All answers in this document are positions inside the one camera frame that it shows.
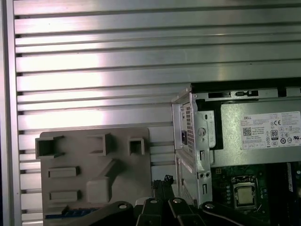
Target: metal bracket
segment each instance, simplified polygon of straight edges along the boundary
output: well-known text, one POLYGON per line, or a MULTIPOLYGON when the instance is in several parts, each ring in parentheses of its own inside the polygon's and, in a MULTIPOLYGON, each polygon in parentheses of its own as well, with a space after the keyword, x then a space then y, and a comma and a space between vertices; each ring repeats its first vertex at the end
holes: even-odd
POLYGON ((192 123, 195 137, 195 161, 198 173, 198 205, 212 201, 212 180, 210 170, 210 146, 208 121, 198 111, 195 95, 190 93, 192 123))
POLYGON ((182 138, 181 138, 181 104, 173 104, 173 122, 174 122, 174 148, 175 150, 182 149, 182 138))

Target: power supply label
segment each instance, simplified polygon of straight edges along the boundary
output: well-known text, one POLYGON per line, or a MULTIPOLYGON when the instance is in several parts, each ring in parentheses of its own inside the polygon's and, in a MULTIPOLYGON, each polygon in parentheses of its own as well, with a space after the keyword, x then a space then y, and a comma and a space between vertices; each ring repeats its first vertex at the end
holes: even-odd
POLYGON ((240 127, 243 149, 301 145, 300 112, 246 115, 240 127))

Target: ventilation grille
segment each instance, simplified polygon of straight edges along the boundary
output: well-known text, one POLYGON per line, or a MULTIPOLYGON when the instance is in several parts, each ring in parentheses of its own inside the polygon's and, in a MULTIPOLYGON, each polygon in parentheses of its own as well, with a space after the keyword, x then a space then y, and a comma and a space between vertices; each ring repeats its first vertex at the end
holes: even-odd
POLYGON ((186 107, 186 122, 187 122, 187 144, 189 147, 189 152, 194 153, 194 136, 193 136, 193 127, 191 122, 190 106, 186 107))
POLYGON ((182 198, 188 203, 188 205, 193 205, 194 199, 190 195, 190 193, 185 185, 182 185, 182 194, 181 195, 182 195, 182 198))

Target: silver metal frame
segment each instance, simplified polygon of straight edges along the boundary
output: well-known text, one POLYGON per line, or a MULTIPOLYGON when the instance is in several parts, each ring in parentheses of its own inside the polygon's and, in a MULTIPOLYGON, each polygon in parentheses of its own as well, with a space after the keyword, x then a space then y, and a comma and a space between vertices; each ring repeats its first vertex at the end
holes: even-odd
POLYGON ((12 0, 1 1, 0 138, 3 224, 21 225, 16 56, 12 0))
POLYGON ((231 97, 223 98, 209 98, 208 92, 192 93, 191 90, 186 89, 180 93, 173 102, 173 119, 174 119, 174 144, 176 152, 176 173, 177 173, 177 188, 178 195, 186 199, 186 201, 197 200, 198 205, 212 200, 212 181, 211 168, 247 164, 265 164, 274 162, 297 161, 297 156, 300 148, 290 147, 290 154, 286 154, 287 148, 277 149, 262 149, 252 150, 251 152, 241 151, 239 140, 231 140, 226 137, 231 134, 231 131, 237 131, 237 127, 233 127, 236 121, 240 119, 240 114, 257 114, 277 112, 283 109, 279 108, 279 101, 285 102, 284 106, 287 111, 300 111, 298 106, 301 101, 300 88, 286 88, 287 96, 285 98, 278 97, 278 91, 272 89, 259 89, 258 101, 248 102, 254 97, 238 97, 235 95, 237 91, 231 91, 231 97), (224 147, 210 151, 210 147, 215 146, 215 125, 205 115, 209 115, 210 111, 202 111, 198 109, 196 100, 219 101, 226 102, 221 108, 222 111, 222 130, 224 136, 224 147), (239 105, 234 107, 239 113, 231 111, 231 104, 239 105), (184 113, 187 106, 191 113, 191 126, 193 127, 193 142, 194 149, 188 148, 188 145, 182 143, 182 132, 187 130, 186 119, 184 113))
MULTIPOLYGON (((5 98, 9 110, 2 108, 1 113, 8 114, 4 120, 13 129, 3 139, 9 141, 5 150, 14 155, 7 180, 14 176, 11 192, 18 195, 21 161, 23 224, 42 224, 40 163, 33 155, 34 139, 41 132, 148 126, 153 177, 175 175, 172 121, 176 124, 180 115, 172 119, 170 95, 191 82, 299 77, 301 26, 295 22, 300 21, 301 8, 296 3, 299 0, 3 2, 9 16, 6 91, 10 88, 11 95, 5 98), (68 64, 62 65, 60 59, 66 58, 68 64)), ((222 165, 223 158, 229 160, 226 155, 215 160, 222 165)), ((12 207, 18 213, 19 204, 12 207)))

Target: green circuit board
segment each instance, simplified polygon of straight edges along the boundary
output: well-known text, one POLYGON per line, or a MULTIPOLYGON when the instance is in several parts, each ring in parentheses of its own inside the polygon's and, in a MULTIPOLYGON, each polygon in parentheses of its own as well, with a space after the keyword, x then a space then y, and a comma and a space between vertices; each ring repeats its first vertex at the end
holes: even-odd
POLYGON ((265 165, 214 168, 212 169, 213 201, 268 223, 269 200, 265 177, 265 165), (241 188, 247 188, 243 187, 246 183, 241 181, 241 178, 244 178, 244 176, 245 179, 243 180, 250 178, 255 185, 253 194, 256 195, 253 196, 253 199, 256 199, 256 201, 253 201, 254 206, 252 207, 243 206, 243 208, 240 208, 237 207, 237 203, 235 203, 238 197, 236 186, 238 184, 238 186, 242 185, 241 188))

